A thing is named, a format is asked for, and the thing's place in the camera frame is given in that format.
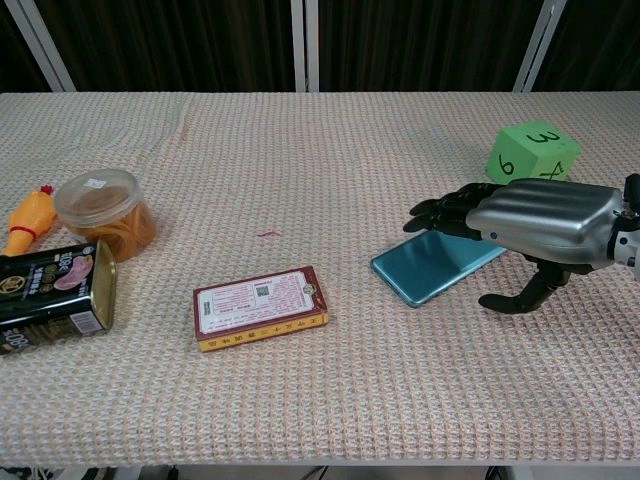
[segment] yellow rubber chicken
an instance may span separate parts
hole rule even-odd
[[[33,241],[45,233],[56,219],[53,187],[45,185],[25,198],[9,217],[9,240],[3,255],[22,255]]]

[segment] table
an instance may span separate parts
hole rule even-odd
[[[533,119],[582,145],[574,181],[640,167],[638,92],[0,95],[1,218],[115,167],[159,224],[120,266],[110,333],[0,358],[0,463],[637,463],[631,272],[508,317],[476,300],[519,291],[535,267],[515,253],[417,310],[369,268],[411,206],[488,181],[498,129]],[[71,242],[58,226],[37,247]],[[304,265],[329,325],[198,351],[194,288]]]

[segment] clear plastic container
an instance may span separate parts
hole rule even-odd
[[[118,262],[136,255],[156,235],[138,181],[124,170],[75,177],[58,189],[53,205],[78,241],[104,240]]]

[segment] teal smartphone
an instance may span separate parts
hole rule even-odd
[[[428,231],[371,260],[371,267],[416,308],[505,251],[484,241]]]

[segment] dice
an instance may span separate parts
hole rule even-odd
[[[578,142],[547,122],[505,127],[491,150],[487,175],[503,185],[516,178],[564,180],[580,151]]]

